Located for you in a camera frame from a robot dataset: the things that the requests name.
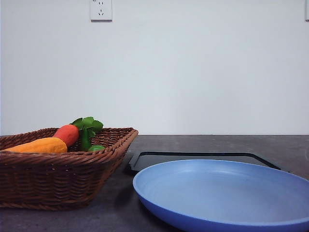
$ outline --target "basket rim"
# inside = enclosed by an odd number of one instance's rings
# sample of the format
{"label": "basket rim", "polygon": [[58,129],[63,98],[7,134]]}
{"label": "basket rim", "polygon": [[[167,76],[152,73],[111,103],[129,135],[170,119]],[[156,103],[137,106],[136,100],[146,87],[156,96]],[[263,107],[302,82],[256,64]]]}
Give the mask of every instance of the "basket rim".
{"label": "basket rim", "polygon": [[[44,128],[40,130],[35,130],[27,133],[21,133],[16,135],[4,136],[8,138],[11,136],[27,135],[32,132],[39,132],[43,130],[51,130],[57,128]],[[119,139],[112,146],[106,147],[104,150],[85,152],[85,151],[74,151],[74,152],[64,152],[64,153],[33,153],[33,152],[12,152],[12,151],[0,151],[0,163],[17,164],[23,162],[24,164],[50,164],[55,165],[85,165],[88,163],[105,163],[113,158],[117,157],[117,154],[125,152],[131,142],[138,135],[138,131],[132,127],[130,128],[103,128],[102,130],[130,130],[128,134],[123,138]]]}

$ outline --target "blue plate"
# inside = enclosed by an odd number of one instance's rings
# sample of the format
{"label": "blue plate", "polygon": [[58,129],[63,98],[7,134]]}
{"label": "blue plate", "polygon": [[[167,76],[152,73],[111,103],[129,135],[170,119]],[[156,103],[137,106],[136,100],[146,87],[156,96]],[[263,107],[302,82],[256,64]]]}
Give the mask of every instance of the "blue plate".
{"label": "blue plate", "polygon": [[309,181],[259,165],[179,160],[140,171],[140,201],[188,232],[306,232]]}

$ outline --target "toy vegetable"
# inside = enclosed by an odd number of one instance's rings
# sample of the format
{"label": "toy vegetable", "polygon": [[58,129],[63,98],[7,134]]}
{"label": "toy vegetable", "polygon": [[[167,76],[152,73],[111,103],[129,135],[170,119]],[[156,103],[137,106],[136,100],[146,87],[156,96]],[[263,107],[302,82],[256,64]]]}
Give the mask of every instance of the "toy vegetable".
{"label": "toy vegetable", "polygon": [[34,153],[65,153],[80,137],[82,151],[98,151],[105,149],[100,145],[92,145],[90,138],[103,128],[103,124],[93,117],[79,118],[71,124],[59,128],[52,137],[37,139],[30,143],[17,145],[4,151]]}
{"label": "toy vegetable", "polygon": [[4,151],[35,152],[35,153],[63,153],[73,145],[79,137],[78,128],[74,125],[65,125],[59,128],[53,137],[34,140],[30,143],[17,145]]}

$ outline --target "outlet faceplate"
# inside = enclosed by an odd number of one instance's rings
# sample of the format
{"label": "outlet faceplate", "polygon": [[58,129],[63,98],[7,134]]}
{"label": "outlet faceplate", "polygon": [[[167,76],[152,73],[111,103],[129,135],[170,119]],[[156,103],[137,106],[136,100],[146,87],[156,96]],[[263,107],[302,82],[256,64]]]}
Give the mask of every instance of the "outlet faceplate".
{"label": "outlet faceplate", "polygon": [[92,22],[112,21],[112,0],[90,0]]}

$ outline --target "red radish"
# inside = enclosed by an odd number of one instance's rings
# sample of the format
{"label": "red radish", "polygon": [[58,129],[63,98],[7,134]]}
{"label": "red radish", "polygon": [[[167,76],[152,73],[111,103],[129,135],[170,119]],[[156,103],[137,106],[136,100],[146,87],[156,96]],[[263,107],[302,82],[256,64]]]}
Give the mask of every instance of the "red radish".
{"label": "red radish", "polygon": [[68,124],[60,127],[53,137],[61,139],[69,147],[78,140],[79,131],[75,125]]}

